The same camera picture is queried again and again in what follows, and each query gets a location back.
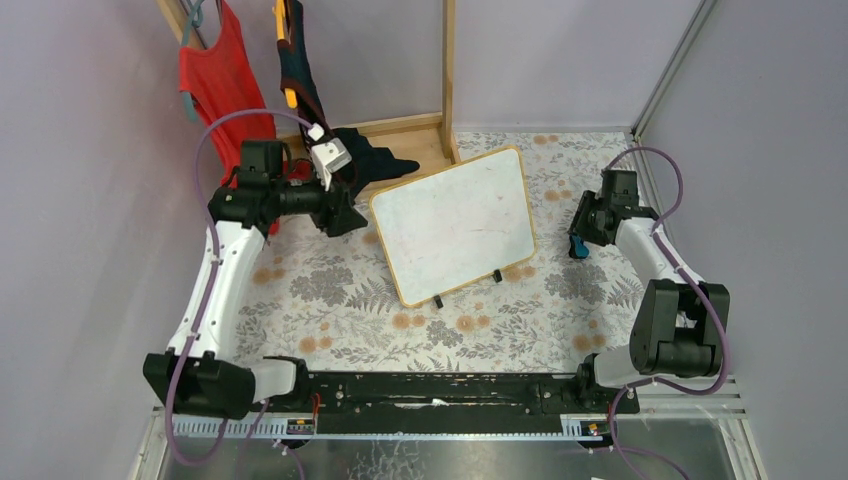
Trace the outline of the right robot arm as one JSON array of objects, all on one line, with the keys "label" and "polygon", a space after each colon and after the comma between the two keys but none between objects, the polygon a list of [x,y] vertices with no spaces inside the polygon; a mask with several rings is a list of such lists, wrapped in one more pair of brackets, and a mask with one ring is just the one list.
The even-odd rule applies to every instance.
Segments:
[{"label": "right robot arm", "polygon": [[641,380],[721,375],[729,292],[687,268],[658,219],[640,204],[632,171],[606,170],[600,190],[582,194],[568,230],[570,258],[587,258],[590,245],[614,246],[644,287],[627,345],[579,365],[573,395],[582,407],[610,402]]}]

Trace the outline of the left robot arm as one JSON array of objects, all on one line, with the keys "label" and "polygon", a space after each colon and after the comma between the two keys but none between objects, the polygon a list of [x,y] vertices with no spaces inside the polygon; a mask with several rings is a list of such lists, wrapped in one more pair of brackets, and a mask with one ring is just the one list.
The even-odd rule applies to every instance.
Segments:
[{"label": "left robot arm", "polygon": [[241,162],[208,203],[202,266],[183,319],[162,353],[146,356],[142,372],[172,412],[227,420],[244,418],[271,397],[299,397],[304,361],[272,357],[236,362],[236,317],[254,264],[283,216],[307,215],[322,233],[338,237],[367,221],[349,188],[333,175],[352,156],[332,138],[310,147],[317,170],[308,181],[291,180],[282,141],[243,142]]}]

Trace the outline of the whiteboard with yellow frame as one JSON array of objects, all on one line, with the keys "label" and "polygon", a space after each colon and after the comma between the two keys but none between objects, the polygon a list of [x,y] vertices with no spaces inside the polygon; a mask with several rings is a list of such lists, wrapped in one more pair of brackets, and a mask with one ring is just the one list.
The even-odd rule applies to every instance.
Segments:
[{"label": "whiteboard with yellow frame", "polygon": [[405,307],[498,279],[537,251],[524,162],[515,146],[379,190],[368,206]]}]

